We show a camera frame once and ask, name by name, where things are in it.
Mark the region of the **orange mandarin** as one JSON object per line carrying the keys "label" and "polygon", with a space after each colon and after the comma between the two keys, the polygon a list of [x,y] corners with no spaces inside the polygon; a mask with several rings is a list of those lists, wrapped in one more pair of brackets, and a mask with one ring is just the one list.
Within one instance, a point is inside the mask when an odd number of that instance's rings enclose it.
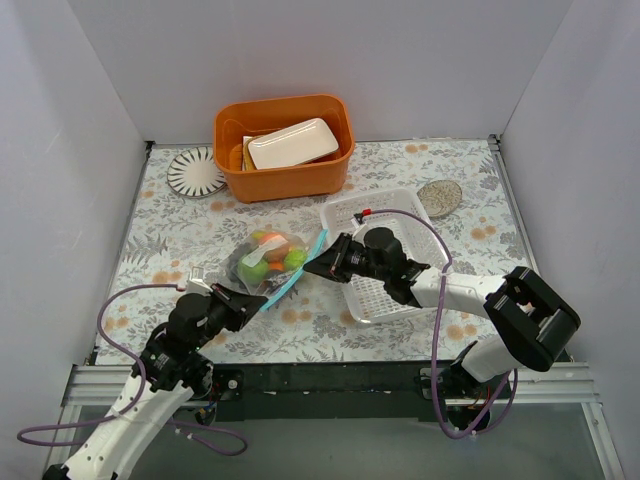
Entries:
{"label": "orange mandarin", "polygon": [[263,245],[265,243],[268,243],[270,241],[275,241],[275,240],[281,240],[283,239],[283,236],[278,233],[278,232],[269,232],[269,233],[265,233],[264,235],[262,235],[259,239],[258,242],[260,245]]}

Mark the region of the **green cabbage ball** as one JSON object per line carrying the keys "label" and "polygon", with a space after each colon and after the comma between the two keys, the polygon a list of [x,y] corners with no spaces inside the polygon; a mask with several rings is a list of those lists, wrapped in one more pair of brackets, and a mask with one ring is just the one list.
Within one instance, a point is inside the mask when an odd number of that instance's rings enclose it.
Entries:
{"label": "green cabbage ball", "polygon": [[259,285],[269,272],[269,263],[265,260],[260,260],[254,266],[247,265],[244,261],[240,261],[238,264],[238,276],[248,286]]}
{"label": "green cabbage ball", "polygon": [[297,271],[306,262],[307,252],[305,250],[293,249],[287,253],[283,260],[283,265],[287,271]]}

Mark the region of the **peach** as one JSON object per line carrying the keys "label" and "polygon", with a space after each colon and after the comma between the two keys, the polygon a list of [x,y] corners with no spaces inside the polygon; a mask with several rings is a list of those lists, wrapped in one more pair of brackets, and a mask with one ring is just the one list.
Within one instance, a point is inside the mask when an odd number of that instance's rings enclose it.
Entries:
{"label": "peach", "polygon": [[264,259],[268,263],[283,262],[286,256],[288,255],[289,251],[290,251],[290,246],[288,244],[283,244],[277,248],[266,251],[264,254]]}

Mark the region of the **clear zip top bag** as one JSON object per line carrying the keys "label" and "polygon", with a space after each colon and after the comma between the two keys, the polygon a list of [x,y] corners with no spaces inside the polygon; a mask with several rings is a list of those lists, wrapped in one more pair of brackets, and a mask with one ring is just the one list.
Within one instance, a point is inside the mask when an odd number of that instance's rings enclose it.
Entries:
{"label": "clear zip top bag", "polygon": [[[258,239],[265,233],[269,232],[278,232],[283,236],[283,239],[270,241],[260,245]],[[326,237],[326,230],[318,230],[314,232],[309,240],[304,240],[295,234],[280,230],[254,230],[232,250],[226,259],[231,255],[244,254],[244,258],[241,261],[244,261],[249,266],[254,266],[260,260],[265,260],[264,254],[266,251],[277,248],[283,244],[288,244],[290,246],[290,251],[293,249],[300,249],[307,252],[306,264],[320,253]],[[217,282],[241,294],[267,297],[269,301],[260,309],[259,312],[266,312],[268,309],[275,306],[289,293],[291,289],[294,288],[298,280],[303,275],[303,266],[305,265],[304,264],[297,271],[287,271],[283,262],[269,263],[269,272],[265,279],[257,286],[246,285],[247,290],[243,291],[228,285],[225,279],[226,259],[221,264],[221,270],[218,275]]]}

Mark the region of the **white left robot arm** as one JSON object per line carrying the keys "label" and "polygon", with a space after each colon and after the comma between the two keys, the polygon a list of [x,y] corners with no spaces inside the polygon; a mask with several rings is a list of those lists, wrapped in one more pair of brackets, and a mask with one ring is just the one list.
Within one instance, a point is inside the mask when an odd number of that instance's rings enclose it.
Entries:
{"label": "white left robot arm", "polygon": [[201,348],[223,330],[241,330],[267,302],[219,284],[182,295],[153,330],[108,414],[73,456],[43,477],[128,478],[176,410],[190,399],[215,398],[214,366]]}

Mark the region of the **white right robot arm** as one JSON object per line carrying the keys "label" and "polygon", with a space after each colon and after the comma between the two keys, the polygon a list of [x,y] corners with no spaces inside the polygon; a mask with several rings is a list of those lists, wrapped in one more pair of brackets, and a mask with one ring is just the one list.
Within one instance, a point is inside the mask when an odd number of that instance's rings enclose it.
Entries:
{"label": "white right robot arm", "polygon": [[305,271],[337,283],[353,276],[382,283],[400,305],[442,307],[487,318],[495,335],[467,346],[436,373],[439,392],[475,397],[513,369],[548,371],[581,325],[579,315],[536,272],[519,266],[504,276],[443,274],[408,257],[392,231],[378,227],[358,242],[341,234]]}

